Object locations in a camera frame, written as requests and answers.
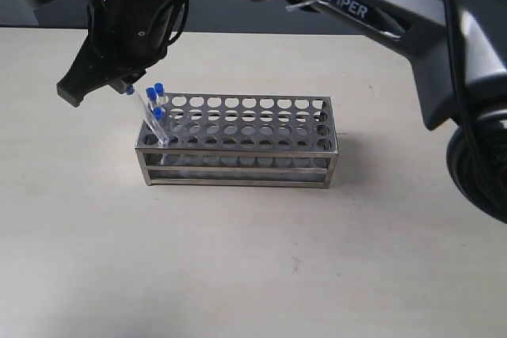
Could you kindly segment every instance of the white table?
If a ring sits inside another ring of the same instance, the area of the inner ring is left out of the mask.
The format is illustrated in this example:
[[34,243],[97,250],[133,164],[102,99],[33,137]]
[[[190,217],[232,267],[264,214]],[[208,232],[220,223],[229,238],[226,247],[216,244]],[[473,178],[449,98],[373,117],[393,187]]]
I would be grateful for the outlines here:
[[447,174],[409,64],[358,36],[188,34],[139,87],[331,96],[327,191],[147,187],[109,88],[55,94],[85,33],[0,30],[0,337],[503,337],[507,226]]

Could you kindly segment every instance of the gray wall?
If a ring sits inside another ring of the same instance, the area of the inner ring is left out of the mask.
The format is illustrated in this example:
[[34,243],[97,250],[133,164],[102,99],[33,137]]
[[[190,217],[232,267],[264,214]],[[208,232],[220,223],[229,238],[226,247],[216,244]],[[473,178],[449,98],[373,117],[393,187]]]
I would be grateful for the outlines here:
[[[347,34],[354,31],[327,16],[287,13],[284,0],[252,4],[247,0],[192,0],[187,30],[193,32],[271,32]],[[33,25],[77,28],[86,25],[82,0],[56,0],[32,13],[16,0],[0,0],[0,25]]]

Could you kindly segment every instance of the piper logo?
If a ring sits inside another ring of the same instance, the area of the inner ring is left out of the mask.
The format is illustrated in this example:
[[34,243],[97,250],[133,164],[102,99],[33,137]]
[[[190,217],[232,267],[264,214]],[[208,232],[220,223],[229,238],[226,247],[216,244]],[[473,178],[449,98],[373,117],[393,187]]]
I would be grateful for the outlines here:
[[344,10],[346,13],[365,19],[368,15],[368,7],[355,0],[328,0],[329,4],[333,4]]

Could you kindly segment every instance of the blue cap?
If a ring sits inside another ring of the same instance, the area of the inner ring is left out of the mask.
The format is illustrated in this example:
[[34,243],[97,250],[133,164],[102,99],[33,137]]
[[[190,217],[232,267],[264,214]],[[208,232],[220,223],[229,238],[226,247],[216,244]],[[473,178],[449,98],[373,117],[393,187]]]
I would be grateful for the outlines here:
[[162,83],[155,83],[155,92],[158,95],[164,95],[164,85]]
[[156,101],[157,100],[157,93],[155,92],[155,89],[153,87],[148,87],[146,89],[146,94],[147,94],[148,99],[150,101]]
[[153,116],[155,117],[156,120],[162,120],[164,114],[165,114],[164,110],[162,110],[162,108],[160,107],[153,109]]

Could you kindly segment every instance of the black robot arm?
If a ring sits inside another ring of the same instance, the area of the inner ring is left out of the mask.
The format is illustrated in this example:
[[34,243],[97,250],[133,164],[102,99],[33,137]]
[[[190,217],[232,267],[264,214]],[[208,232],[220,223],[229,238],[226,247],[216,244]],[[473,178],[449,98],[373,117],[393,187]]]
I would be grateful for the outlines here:
[[[126,91],[165,56],[168,31],[176,16],[184,8],[188,11],[186,1],[88,0],[89,36],[58,84],[59,95],[77,107],[87,93],[103,85]],[[327,13],[407,57],[425,126],[432,130],[451,118],[463,126],[448,155],[456,185],[478,207],[507,221],[503,199],[507,193],[507,0],[452,0],[455,25],[450,25],[452,9],[444,0],[288,1],[303,2],[304,10]],[[449,59],[450,52],[454,59]],[[467,112],[459,102],[465,94],[456,92],[458,82],[466,90]],[[480,134],[471,130],[472,118]],[[474,145],[477,135],[482,140],[480,158]]]

